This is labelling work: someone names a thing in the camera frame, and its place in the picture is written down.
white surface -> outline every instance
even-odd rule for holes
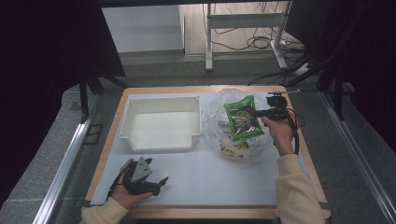
[[[118,52],[183,49],[178,6],[102,10]]]
[[[130,99],[158,97],[199,96],[201,108],[215,93],[142,94],[130,95]],[[138,160],[141,155],[133,153],[118,137],[115,138],[105,169],[92,196],[91,204],[104,204],[106,195],[121,166],[130,158]],[[146,154],[152,158],[149,165],[153,173],[150,182],[159,182],[169,176],[157,197],[141,205],[274,205],[276,204],[275,181],[279,176],[275,147],[265,148],[254,158],[237,161],[225,158],[212,149],[204,138],[188,152],[172,154]],[[300,161],[306,170],[303,157]]]
[[[191,149],[202,132],[199,97],[131,99],[120,121],[120,138],[132,151]]]

table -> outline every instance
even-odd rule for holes
[[[120,103],[111,124],[104,149],[98,165],[96,167],[89,191],[86,195],[86,201],[90,201],[98,185],[102,172],[105,169],[107,158],[115,140],[116,132],[120,124],[123,113],[123,107],[130,94],[159,94],[159,93],[195,93],[195,92],[218,92],[224,88],[237,88],[241,91],[284,91],[280,86],[208,86],[208,87],[163,87],[163,88],[129,88],[126,89],[120,99]],[[289,106],[292,108],[289,96],[284,94]],[[315,167],[309,155],[303,134],[300,135],[300,151],[304,157],[309,177],[315,186],[318,200],[321,203],[327,203],[323,189],[318,180]],[[330,217],[331,211],[323,209],[326,218]],[[128,218],[254,218],[254,219],[273,219],[277,218],[276,206],[136,206],[128,215]]]

clear plastic bag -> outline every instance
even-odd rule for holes
[[[272,143],[268,128],[259,120],[263,135],[233,141],[231,123],[227,116],[225,104],[241,101],[248,95],[254,96],[256,110],[268,109],[265,98],[255,92],[245,92],[238,89],[223,89],[215,94],[204,110],[203,136],[206,142],[216,151],[230,158],[250,158],[260,153]]]

beige sleeve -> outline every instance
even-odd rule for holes
[[[283,156],[277,164],[280,175],[276,181],[277,212],[282,224],[325,223],[314,186],[298,156]]]
[[[82,220],[80,224],[113,224],[119,223],[120,220],[128,213],[128,209],[122,207],[111,197],[102,206],[94,206],[85,209],[81,213]]]

gray floor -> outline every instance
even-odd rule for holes
[[[185,57],[179,51],[122,54],[127,74],[120,80],[133,87],[247,85],[251,80],[278,72],[274,55],[268,52],[254,54],[226,54],[215,56],[214,71],[205,71],[204,56]],[[253,85],[266,85],[276,77],[263,78]],[[318,172],[318,177],[332,209],[331,223],[388,223],[366,180],[353,160],[336,129],[322,98],[316,91],[318,76],[296,86],[302,93],[291,94],[295,111],[304,116],[302,131]],[[80,208],[96,167],[111,120],[122,95],[122,89],[101,79],[105,92],[101,96],[100,112],[92,124],[102,127],[94,137],[86,137],[80,149],[50,223],[79,223]],[[384,189],[396,198],[396,155],[344,97],[345,122],[355,137],[370,166]],[[32,223],[43,202],[50,183],[64,157],[64,153],[78,126],[80,110],[78,87],[64,93],[63,106],[51,130],[0,211],[0,223]],[[139,220],[139,223],[187,223],[186,220]],[[190,220],[190,223],[201,221]],[[258,223],[257,220],[211,220],[213,223]]]

